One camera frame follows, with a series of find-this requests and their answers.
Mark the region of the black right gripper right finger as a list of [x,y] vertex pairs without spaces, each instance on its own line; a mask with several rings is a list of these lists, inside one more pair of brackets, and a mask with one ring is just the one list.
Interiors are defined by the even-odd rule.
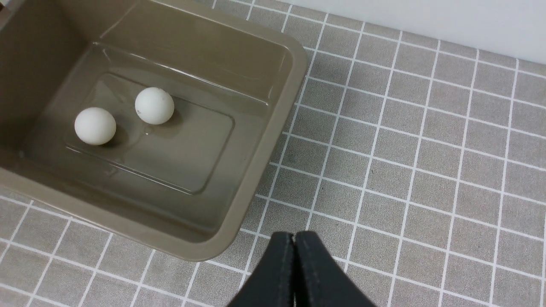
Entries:
[[318,234],[295,235],[297,307],[374,307],[375,304],[338,266]]

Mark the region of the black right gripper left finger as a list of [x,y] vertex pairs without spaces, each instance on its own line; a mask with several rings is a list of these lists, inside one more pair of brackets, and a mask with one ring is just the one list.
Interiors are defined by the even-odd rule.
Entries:
[[229,306],[294,306],[294,264],[293,235],[273,233],[261,260]]

